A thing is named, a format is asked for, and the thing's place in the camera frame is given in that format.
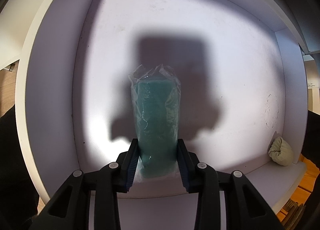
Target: plastic packaging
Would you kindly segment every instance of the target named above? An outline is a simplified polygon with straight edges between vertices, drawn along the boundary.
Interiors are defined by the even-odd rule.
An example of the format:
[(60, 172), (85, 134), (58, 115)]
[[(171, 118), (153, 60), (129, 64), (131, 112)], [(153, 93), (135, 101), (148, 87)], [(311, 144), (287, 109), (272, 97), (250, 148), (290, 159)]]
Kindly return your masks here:
[(180, 81), (171, 67), (163, 65), (151, 70), (141, 65), (129, 79), (140, 172), (145, 178), (172, 173), (176, 169)]

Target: crumpled plastic wrap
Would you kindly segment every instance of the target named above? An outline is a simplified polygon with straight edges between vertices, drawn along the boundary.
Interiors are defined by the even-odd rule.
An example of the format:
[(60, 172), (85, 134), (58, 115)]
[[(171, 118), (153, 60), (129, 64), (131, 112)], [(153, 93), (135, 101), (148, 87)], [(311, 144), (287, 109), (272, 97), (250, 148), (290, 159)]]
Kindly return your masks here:
[(293, 161), (292, 148), (282, 137), (274, 140), (268, 153), (274, 162), (282, 166), (288, 166)]
[(138, 169), (144, 178), (176, 171), (180, 81), (169, 66), (129, 75), (134, 123), (140, 149)]

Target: orange wooden floor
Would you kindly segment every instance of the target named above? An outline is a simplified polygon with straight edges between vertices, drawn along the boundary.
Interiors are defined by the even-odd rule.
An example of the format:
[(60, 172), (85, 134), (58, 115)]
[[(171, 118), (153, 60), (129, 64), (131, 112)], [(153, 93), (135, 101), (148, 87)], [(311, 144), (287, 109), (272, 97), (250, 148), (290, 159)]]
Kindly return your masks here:
[[(319, 169), (310, 160), (304, 158), (302, 155), (300, 155), (299, 160), (306, 163), (307, 171), (304, 174), (299, 186), (292, 194), (291, 199), (295, 202), (298, 202), (298, 204), (300, 205), (301, 203), (304, 204), (306, 202), (307, 198), (313, 191), (313, 186), (315, 184), (316, 178), (319, 175)], [(286, 214), (287, 212), (281, 209), (277, 214), (277, 217), (280, 221), (282, 221)]]

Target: folded cloth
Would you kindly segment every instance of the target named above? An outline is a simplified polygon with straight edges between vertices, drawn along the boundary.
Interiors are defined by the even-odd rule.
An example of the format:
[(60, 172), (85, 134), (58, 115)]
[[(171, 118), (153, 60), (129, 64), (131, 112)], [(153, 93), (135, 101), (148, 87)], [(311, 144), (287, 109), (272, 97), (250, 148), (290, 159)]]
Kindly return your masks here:
[(282, 137), (275, 139), (268, 153), (274, 162), (282, 166), (288, 166), (293, 161), (292, 148)]

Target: plastic-wrapped object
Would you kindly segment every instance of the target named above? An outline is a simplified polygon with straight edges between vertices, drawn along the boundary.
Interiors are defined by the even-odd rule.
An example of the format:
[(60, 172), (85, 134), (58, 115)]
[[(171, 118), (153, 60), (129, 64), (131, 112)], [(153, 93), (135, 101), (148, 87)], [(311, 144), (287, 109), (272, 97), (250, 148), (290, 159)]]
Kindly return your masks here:
[(180, 81), (169, 66), (129, 75), (134, 122), (145, 178), (167, 175), (176, 168)]

